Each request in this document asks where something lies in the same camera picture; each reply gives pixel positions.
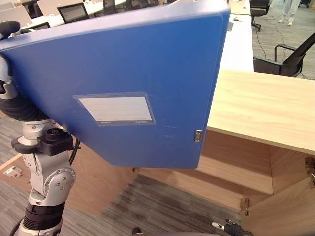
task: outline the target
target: metal bracket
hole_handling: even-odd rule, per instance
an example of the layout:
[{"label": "metal bracket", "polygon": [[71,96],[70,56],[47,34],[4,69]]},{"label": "metal bracket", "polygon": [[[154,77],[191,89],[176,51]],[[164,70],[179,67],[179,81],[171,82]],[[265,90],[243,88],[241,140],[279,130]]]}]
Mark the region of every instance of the metal bracket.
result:
[{"label": "metal bracket", "polygon": [[315,158],[313,156],[305,158],[305,168],[307,174],[311,177],[310,187],[315,188]]},{"label": "metal bracket", "polygon": [[17,178],[21,176],[21,169],[16,166],[11,166],[9,169],[7,169],[5,172],[3,172],[5,175],[9,177]]},{"label": "metal bracket", "polygon": [[241,209],[245,211],[245,216],[249,216],[250,215],[249,207],[250,207],[250,200],[249,200],[249,198],[243,198],[243,201],[242,201],[242,204],[241,204]]},{"label": "metal bracket", "polygon": [[201,141],[201,135],[202,135],[202,130],[195,131],[195,138],[194,138],[195,143],[199,143]]}]

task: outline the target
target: white label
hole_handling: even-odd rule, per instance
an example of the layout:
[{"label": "white label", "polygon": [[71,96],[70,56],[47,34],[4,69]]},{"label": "white label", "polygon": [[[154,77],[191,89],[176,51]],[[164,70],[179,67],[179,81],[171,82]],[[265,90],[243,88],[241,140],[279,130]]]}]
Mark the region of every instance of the white label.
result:
[{"label": "white label", "polygon": [[99,125],[152,123],[145,97],[79,98]]}]

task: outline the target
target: door hinge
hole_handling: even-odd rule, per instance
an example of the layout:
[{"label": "door hinge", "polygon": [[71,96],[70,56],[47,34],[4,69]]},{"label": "door hinge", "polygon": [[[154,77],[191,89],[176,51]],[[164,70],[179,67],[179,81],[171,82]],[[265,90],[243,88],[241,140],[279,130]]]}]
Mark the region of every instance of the door hinge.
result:
[{"label": "door hinge", "polygon": [[315,188],[315,158],[313,156],[305,158],[305,168],[307,174],[311,177],[310,187]]},{"label": "door hinge", "polygon": [[195,138],[194,138],[194,142],[198,143],[201,141],[201,136],[202,136],[202,130],[196,130],[195,131]]},{"label": "door hinge", "polygon": [[245,211],[244,215],[245,216],[249,216],[250,215],[250,200],[249,198],[243,198],[243,200],[241,201],[241,210]]}]

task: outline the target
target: cabinet door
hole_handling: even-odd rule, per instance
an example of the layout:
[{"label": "cabinet door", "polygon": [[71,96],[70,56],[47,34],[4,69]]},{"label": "cabinet door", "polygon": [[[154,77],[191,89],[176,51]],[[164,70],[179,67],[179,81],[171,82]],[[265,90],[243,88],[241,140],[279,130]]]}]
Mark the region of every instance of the cabinet door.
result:
[{"label": "cabinet door", "polygon": [[315,235],[315,189],[306,178],[242,212],[242,226],[255,236]]}]

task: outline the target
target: wooden panel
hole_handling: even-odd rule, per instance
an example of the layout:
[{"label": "wooden panel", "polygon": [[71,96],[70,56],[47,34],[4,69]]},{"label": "wooden panel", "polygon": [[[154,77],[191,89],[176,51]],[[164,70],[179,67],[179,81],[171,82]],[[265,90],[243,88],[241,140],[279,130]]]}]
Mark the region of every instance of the wooden panel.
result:
[{"label": "wooden panel", "polygon": [[[81,147],[72,165],[77,177],[66,205],[87,214],[100,215],[137,173],[131,168],[112,166],[84,144]],[[12,165],[22,169],[22,177],[11,178],[3,174]],[[0,180],[11,185],[29,191],[29,179],[30,172],[20,154],[0,166]]]},{"label": "wooden panel", "polygon": [[3,117],[5,117],[6,115],[5,115],[5,113],[3,113],[1,110],[0,110],[0,118],[3,118]]},{"label": "wooden panel", "polygon": [[289,187],[242,212],[242,227],[255,236],[315,235],[315,189],[310,179]]},{"label": "wooden panel", "polygon": [[139,172],[201,198],[240,210],[242,187],[236,184],[194,170],[140,169]]},{"label": "wooden panel", "polygon": [[269,146],[207,131],[198,171],[272,194]]},{"label": "wooden panel", "polygon": [[[16,166],[22,170],[20,177],[13,178],[3,174],[3,172],[5,172],[11,166]],[[21,154],[17,154],[0,166],[0,180],[26,191],[30,191],[32,189],[30,185],[30,175],[30,171],[24,164]]]},{"label": "wooden panel", "polygon": [[207,129],[314,154],[314,94],[313,80],[220,70]]},{"label": "wooden panel", "polygon": [[308,176],[304,160],[307,156],[309,154],[270,146],[272,183],[275,193]]}]

